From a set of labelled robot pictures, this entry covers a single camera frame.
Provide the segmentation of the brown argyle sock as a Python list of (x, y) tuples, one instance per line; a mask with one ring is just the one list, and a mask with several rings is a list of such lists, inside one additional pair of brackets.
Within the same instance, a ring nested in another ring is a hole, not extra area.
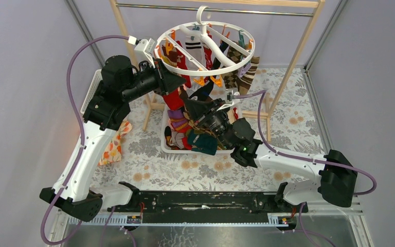
[(198, 131), (198, 132), (202, 132), (202, 133), (208, 134), (208, 135), (210, 135), (210, 136), (212, 136), (212, 137), (215, 137), (215, 134), (214, 134), (209, 128), (206, 128), (206, 127), (199, 127), (199, 126), (197, 126), (197, 125), (194, 123), (194, 121), (192, 121), (191, 119), (188, 120), (188, 125), (189, 125), (192, 129), (194, 129), (194, 130), (196, 130), (196, 131)]

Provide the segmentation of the red santa sock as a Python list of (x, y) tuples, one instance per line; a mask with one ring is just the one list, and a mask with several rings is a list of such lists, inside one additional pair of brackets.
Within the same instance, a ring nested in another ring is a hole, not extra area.
[(181, 89), (179, 87), (175, 91), (163, 95), (162, 98), (170, 110), (175, 111), (184, 106), (184, 102), (181, 99)]

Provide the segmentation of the white round sock hanger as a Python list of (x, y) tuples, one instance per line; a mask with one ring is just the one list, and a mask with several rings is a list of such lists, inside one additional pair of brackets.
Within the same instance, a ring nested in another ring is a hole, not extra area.
[(200, 6), (194, 22), (175, 26), (157, 39), (154, 56), (168, 70), (197, 79), (250, 68), (254, 37), (239, 26), (204, 20), (210, 10)]

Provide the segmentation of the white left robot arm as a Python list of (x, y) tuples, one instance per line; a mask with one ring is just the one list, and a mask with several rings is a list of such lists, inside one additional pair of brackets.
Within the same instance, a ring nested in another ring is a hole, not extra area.
[(138, 207), (136, 187), (121, 182), (95, 188), (91, 187), (91, 179), (105, 149), (130, 113), (130, 102), (150, 92), (168, 95), (186, 82), (169, 71), (161, 59), (134, 66), (123, 55), (108, 58), (101, 77), (80, 119), (81, 141), (59, 180), (40, 192), (43, 201), (84, 222), (114, 206), (120, 205), (126, 211)]

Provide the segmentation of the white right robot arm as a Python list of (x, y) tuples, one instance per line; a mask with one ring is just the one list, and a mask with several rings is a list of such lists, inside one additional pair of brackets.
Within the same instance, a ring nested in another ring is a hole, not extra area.
[(284, 149), (272, 151), (254, 138), (256, 133), (245, 118), (230, 123), (227, 111), (220, 108), (222, 104), (222, 99), (184, 101), (190, 120), (198, 127), (209, 129), (231, 151), (230, 156), (237, 164), (282, 169), (305, 178), (303, 182), (279, 186), (279, 195), (274, 198), (279, 211), (287, 212), (294, 205), (320, 198), (335, 206), (351, 206), (357, 172), (341, 152), (331, 149), (326, 155), (310, 155)]

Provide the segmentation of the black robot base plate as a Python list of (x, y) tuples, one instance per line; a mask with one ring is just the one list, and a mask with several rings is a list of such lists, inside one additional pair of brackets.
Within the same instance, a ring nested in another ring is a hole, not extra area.
[(250, 213), (293, 213), (308, 207), (286, 202), (275, 192), (244, 191), (140, 191), (116, 212), (166, 212), (169, 209), (244, 209)]

